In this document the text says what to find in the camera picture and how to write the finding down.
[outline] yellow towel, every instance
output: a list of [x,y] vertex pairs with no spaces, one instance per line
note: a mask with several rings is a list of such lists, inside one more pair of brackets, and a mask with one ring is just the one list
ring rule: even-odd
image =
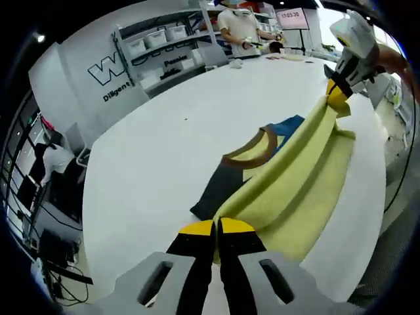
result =
[[355,135],[323,96],[284,147],[215,215],[245,221],[268,250],[303,260],[339,198]]

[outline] white tabletop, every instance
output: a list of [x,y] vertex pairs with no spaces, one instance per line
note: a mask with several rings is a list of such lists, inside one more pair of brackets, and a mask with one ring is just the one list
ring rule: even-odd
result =
[[[96,289],[154,251],[166,251],[181,227],[196,221],[189,209],[201,197],[221,156],[245,144],[258,128],[307,116],[325,94],[323,65],[246,60],[201,74],[153,98],[94,144],[83,197],[84,242]],[[370,101],[353,95],[352,115],[338,120],[356,133],[337,206],[301,266],[334,301],[346,301],[373,253],[385,202],[385,159]],[[217,274],[208,299],[220,299]],[[211,303],[226,312],[226,301]],[[204,314],[215,314],[215,310]]]

